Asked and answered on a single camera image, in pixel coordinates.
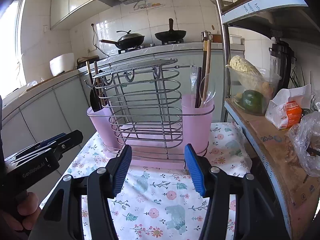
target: pan lid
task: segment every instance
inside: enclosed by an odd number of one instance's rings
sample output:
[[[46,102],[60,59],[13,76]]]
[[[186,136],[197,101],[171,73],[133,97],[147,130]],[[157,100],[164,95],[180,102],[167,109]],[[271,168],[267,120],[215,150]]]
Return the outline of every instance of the pan lid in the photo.
[[[144,37],[144,36],[141,35],[140,33],[130,33],[131,30],[129,30],[128,32],[126,32],[126,31],[117,31],[117,33],[119,33],[119,32],[125,32],[125,33],[127,33],[127,34],[124,35],[124,36],[122,36],[122,37],[118,40],[118,42],[123,41],[123,40],[130,39],[130,38],[135,38],[135,37]]]

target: screw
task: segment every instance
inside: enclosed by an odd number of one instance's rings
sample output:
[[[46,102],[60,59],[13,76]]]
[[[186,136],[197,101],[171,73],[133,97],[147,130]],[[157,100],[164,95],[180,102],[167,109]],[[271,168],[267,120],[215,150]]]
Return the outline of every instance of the screw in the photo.
[[[220,172],[220,169],[218,167],[211,167],[210,171],[212,173],[219,173]]]
[[[99,169],[97,169],[97,173],[98,174],[103,174],[103,173],[105,173],[106,172],[106,169],[105,168],[99,168]]]
[[[254,176],[253,176],[251,173],[248,173],[245,177],[246,177],[248,180],[254,180]]]
[[[63,181],[69,181],[71,180],[71,175],[66,175],[63,177]]]

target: finger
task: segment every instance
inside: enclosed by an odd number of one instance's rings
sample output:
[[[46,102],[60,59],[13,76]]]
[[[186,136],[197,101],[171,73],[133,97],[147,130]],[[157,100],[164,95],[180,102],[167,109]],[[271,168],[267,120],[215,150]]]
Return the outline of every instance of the finger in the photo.
[[[22,216],[33,214],[39,204],[39,199],[33,192],[28,192],[28,197],[18,205],[18,212]]]
[[[0,210],[0,213],[2,214],[4,220],[7,222],[8,226],[11,227],[13,230],[16,230],[16,231],[23,230],[23,226],[11,215],[9,215],[6,212],[3,212],[2,210]]]
[[[34,224],[36,223],[40,212],[41,212],[41,208],[38,207],[37,210],[32,215],[26,217],[22,222],[23,227],[27,230],[31,230]]]

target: floral tablecloth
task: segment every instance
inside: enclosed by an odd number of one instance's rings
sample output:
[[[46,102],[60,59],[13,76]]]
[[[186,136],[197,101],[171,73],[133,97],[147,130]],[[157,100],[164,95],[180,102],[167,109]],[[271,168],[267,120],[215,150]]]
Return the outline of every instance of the floral tablecloth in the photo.
[[[241,128],[231,123],[213,123],[206,157],[213,166],[243,177],[252,162],[243,147]],[[108,162],[106,148],[98,133],[83,147],[64,175],[89,175]],[[41,203],[44,206],[50,194]],[[121,193],[109,199],[109,206],[120,240],[199,238],[209,199],[195,191],[185,171],[130,166]],[[230,195],[227,238],[233,239],[236,217],[235,195]],[[87,197],[82,197],[85,239],[91,239]]]

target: kitchen wall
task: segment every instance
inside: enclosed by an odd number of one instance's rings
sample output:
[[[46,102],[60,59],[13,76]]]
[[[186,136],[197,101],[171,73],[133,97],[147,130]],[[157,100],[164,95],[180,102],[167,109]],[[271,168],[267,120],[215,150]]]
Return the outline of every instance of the kitchen wall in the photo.
[[[125,30],[145,35],[144,45],[161,44],[154,36],[157,32],[169,30],[168,19],[173,18],[174,30],[185,30],[185,42],[201,42],[201,32],[204,30],[216,34],[220,31],[215,5],[209,0],[145,0],[138,4],[117,5],[83,21],[70,30],[72,52],[75,58],[99,55],[106,57],[100,51],[94,50],[92,44],[93,31],[91,23],[99,39],[117,41]],[[230,33],[245,38],[246,58],[259,68],[267,67],[270,60],[268,48],[272,41],[249,30],[230,28]],[[94,40],[105,53],[118,54],[113,44],[100,43]]]
[[[297,58],[297,75],[300,83],[303,84],[303,71],[305,83],[311,84],[312,90],[320,90],[320,47],[304,42],[284,41],[289,43]]]
[[[25,1],[21,21],[21,54],[27,83],[33,80],[39,83],[51,78],[49,61],[72,52],[69,31],[50,31],[50,4],[51,0]]]

